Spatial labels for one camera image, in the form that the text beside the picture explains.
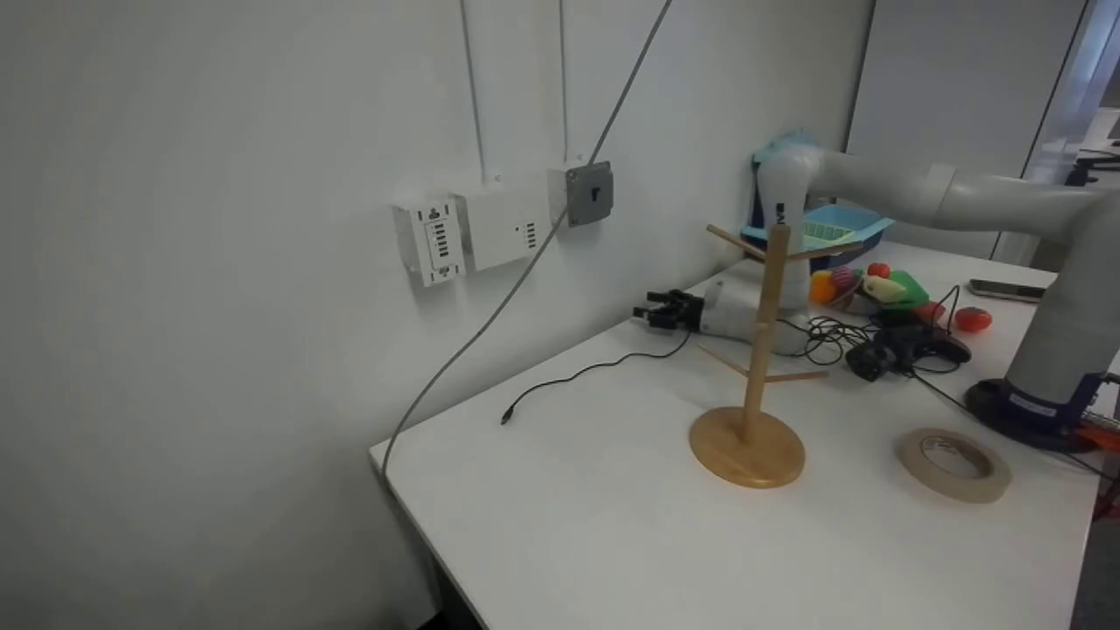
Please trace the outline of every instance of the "wooden mug tree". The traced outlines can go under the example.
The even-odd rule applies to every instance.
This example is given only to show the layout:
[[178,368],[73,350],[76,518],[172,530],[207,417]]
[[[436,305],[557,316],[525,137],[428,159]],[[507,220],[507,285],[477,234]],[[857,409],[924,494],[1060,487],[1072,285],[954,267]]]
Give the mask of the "wooden mug tree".
[[776,333],[774,326],[776,326],[776,308],[779,308],[784,267],[807,257],[807,255],[850,253],[857,245],[837,245],[837,249],[814,249],[814,253],[791,255],[788,253],[791,228],[784,220],[770,228],[766,253],[713,228],[713,225],[708,229],[732,242],[746,255],[763,257],[763,292],[760,292],[749,368],[710,353],[713,360],[720,360],[725,368],[732,368],[746,379],[742,404],[720,404],[720,409],[700,413],[693,420],[690,443],[693,443],[693,456],[727,484],[784,487],[801,476],[804,446],[801,446],[801,438],[784,420],[763,413],[766,383],[828,374],[828,372],[766,374],[770,345],[774,345],[774,333]]

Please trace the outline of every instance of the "white table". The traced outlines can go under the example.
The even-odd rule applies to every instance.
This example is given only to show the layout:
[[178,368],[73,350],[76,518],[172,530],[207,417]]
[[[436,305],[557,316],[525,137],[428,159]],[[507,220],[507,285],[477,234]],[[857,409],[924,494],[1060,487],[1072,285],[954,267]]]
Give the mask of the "white table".
[[[970,276],[1049,280],[906,245],[876,255],[931,292]],[[1003,374],[1032,316],[965,302],[997,326],[970,341],[973,362],[935,379],[949,392]],[[387,478],[486,626],[1066,626],[1096,476],[989,432],[918,382],[868,383],[837,368],[826,382],[766,388],[766,409],[807,456],[784,490],[732,487],[686,442],[693,417],[742,399],[742,382],[697,345],[746,358],[739,341],[693,340],[676,360],[596,372],[498,424],[541,379],[672,341],[622,323],[400,438]],[[975,508],[911,478],[891,442],[912,427],[952,427],[1003,456],[1007,494]]]

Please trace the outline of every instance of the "tape roll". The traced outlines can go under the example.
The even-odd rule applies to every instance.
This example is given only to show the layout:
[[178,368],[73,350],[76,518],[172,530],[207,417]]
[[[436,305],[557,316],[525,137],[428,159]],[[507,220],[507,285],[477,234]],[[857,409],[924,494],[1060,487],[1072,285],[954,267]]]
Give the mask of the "tape roll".
[[[935,457],[938,446],[965,457],[973,465],[973,476],[945,470]],[[1012,484],[1012,470],[1000,456],[952,430],[924,427],[924,430],[904,432],[897,450],[912,478],[965,504],[989,504]]]

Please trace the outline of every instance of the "wooden base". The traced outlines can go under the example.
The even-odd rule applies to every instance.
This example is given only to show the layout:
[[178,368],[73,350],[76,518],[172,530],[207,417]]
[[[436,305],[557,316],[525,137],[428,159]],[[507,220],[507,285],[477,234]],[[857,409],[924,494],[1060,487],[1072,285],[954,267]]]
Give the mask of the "wooden base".
[[727,484],[784,487],[801,476],[801,438],[776,417],[760,413],[749,424],[749,442],[739,438],[742,404],[720,404],[697,417],[690,430],[693,456]]

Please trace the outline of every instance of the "wall switch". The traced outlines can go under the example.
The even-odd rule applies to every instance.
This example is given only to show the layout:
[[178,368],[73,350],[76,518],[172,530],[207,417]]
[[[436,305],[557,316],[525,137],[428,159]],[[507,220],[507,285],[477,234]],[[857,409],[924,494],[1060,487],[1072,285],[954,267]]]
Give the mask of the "wall switch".
[[448,283],[464,273],[457,196],[396,203],[400,255],[420,285]]
[[608,171],[608,159],[596,159],[584,168],[567,168],[567,225],[598,225],[617,205],[617,178]]
[[548,234],[552,205],[562,205],[559,176],[532,176],[464,196],[464,253],[471,269],[534,255]]

